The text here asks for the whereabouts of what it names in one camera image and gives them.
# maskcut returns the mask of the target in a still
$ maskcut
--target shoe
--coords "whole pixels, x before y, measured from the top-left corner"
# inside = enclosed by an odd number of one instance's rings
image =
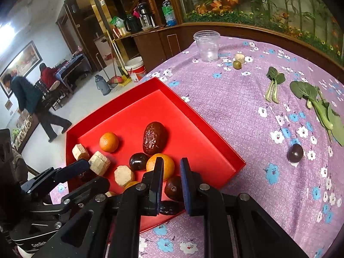
[[[56,139],[57,138],[57,135],[55,136],[55,137],[53,137],[53,138],[50,138],[49,139],[49,143],[51,143],[54,139]]]
[[[69,124],[67,125],[67,127],[64,127],[62,130],[62,134],[64,134],[73,124],[71,122],[69,122]]]

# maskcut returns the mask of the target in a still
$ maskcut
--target table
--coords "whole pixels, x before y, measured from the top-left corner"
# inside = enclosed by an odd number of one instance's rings
[[[73,90],[69,86],[66,78],[70,73],[72,73],[76,67],[82,64],[82,61],[85,60],[89,70],[91,71],[91,65],[86,57],[85,54],[79,54],[78,56],[73,57],[71,60],[69,60],[63,67],[61,67],[55,74],[55,77],[61,81],[67,88],[68,91],[73,94]]]
[[[237,53],[246,56],[241,70],[232,65]],[[344,85],[308,60],[247,39],[221,37],[217,62],[204,63],[199,58],[193,43],[141,81],[158,77],[246,161],[222,192],[250,194],[309,257],[320,258],[344,223],[344,149],[329,142],[314,110],[292,94],[289,84],[302,80],[320,86],[342,117]],[[286,77],[278,86],[279,104],[264,98],[270,66]],[[298,165],[286,158],[296,142],[305,151]],[[142,233],[139,257],[203,257],[203,239],[202,218],[184,213]]]

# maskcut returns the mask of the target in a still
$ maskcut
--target plastic cup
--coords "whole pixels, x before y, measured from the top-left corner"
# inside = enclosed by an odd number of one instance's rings
[[[216,31],[203,30],[194,34],[198,50],[203,62],[213,62],[218,59],[218,43],[220,34]]]

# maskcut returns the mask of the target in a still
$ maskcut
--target metal bolt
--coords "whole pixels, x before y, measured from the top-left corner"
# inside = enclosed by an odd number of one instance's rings
[[[206,183],[202,183],[202,184],[200,185],[200,189],[201,189],[201,190],[204,190],[204,191],[207,191],[207,190],[210,189],[210,186],[209,186],[208,184],[206,184]]]
[[[239,195],[239,198],[240,198],[240,200],[248,201],[248,200],[250,200],[250,195],[248,195],[248,194],[246,194],[246,193],[241,193],[241,194]]]
[[[136,190],[145,190],[147,185],[145,185],[144,183],[138,183],[136,184]]]
[[[60,221],[54,224],[55,229],[60,229],[62,227],[62,223]]]
[[[98,203],[104,201],[105,199],[106,199],[106,196],[105,196],[104,194],[98,194],[98,195],[96,196],[96,201],[97,201]]]

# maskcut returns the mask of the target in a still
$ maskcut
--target orange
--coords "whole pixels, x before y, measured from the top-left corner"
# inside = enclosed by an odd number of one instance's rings
[[[105,152],[114,152],[118,143],[118,137],[112,132],[105,133],[99,140],[99,146]]]
[[[127,190],[130,186],[136,185],[138,184],[138,181],[131,181],[129,182],[125,187],[124,187],[124,191]]]
[[[161,157],[164,160],[164,181],[169,179],[171,176],[173,176],[174,173],[174,162],[171,159],[171,157],[167,156],[166,154],[157,153],[154,154],[151,158],[148,159],[146,164],[146,170],[147,172],[150,172],[151,170],[154,170],[155,167],[155,161],[157,160],[157,157]]]

